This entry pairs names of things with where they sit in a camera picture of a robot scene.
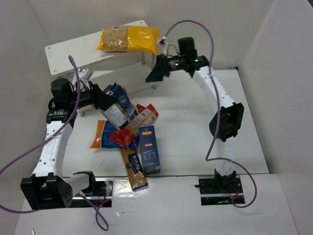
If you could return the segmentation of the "dark blue Agnesi pasta bag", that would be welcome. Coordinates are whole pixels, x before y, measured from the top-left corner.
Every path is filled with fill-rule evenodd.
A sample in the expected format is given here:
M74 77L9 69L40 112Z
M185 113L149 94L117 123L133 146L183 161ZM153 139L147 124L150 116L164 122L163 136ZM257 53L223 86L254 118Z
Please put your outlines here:
M119 83L108 85L103 92L117 101L111 103L102 114L115 128L122 130L138 115L138 110L130 101L127 91Z

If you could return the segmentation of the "yellow pasta bag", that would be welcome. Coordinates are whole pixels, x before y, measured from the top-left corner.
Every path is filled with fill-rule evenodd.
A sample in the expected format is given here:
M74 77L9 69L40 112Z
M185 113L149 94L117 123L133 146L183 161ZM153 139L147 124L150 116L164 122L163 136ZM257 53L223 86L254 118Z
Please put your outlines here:
M142 51L157 54L160 28L146 26L112 26L104 28L97 50L108 52Z

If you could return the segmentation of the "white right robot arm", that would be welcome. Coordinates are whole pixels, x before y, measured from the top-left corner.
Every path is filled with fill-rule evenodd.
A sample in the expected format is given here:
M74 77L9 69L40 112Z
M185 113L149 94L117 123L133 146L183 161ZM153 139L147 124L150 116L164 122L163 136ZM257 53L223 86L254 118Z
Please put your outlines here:
M208 128L216 145L216 161L221 161L214 172L214 180L218 189L232 184L236 177L234 166L234 139L241 128L244 107L236 103L223 88L204 55L199 56L195 49L194 39L185 37L178 40L179 53L168 56L169 44L164 38L158 44L164 47L163 53L157 55L156 63L151 73L145 79L147 83L163 81L174 71L185 71L199 85L212 103L216 114Z

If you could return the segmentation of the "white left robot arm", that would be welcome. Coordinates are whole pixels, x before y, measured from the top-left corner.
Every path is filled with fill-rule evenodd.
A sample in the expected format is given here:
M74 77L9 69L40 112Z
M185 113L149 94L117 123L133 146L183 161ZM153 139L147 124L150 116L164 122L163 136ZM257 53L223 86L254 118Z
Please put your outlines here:
M79 193L86 196L94 192L104 194L92 171L77 171L63 179L63 160L77 109L91 105L104 110L116 99L105 94L97 84L89 82L89 88L80 90L65 78L54 80L51 92L46 140L39 161L31 176L21 181L21 190L34 211L69 208Z

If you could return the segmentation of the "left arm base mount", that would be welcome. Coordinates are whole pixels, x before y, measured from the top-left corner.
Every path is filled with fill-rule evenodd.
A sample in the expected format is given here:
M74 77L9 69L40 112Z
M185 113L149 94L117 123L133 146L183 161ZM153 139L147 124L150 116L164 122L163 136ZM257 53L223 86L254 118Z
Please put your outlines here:
M90 188L80 193L85 195L95 206L109 208L112 206L113 178L97 177Z

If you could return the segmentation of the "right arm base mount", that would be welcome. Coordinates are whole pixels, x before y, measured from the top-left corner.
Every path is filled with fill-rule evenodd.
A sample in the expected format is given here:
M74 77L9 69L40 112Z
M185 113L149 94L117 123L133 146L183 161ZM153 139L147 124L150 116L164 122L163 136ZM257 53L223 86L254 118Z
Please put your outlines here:
M234 204L246 203L239 177L223 188L218 188L213 177L199 178L195 188L200 191L202 206L231 205L232 200Z

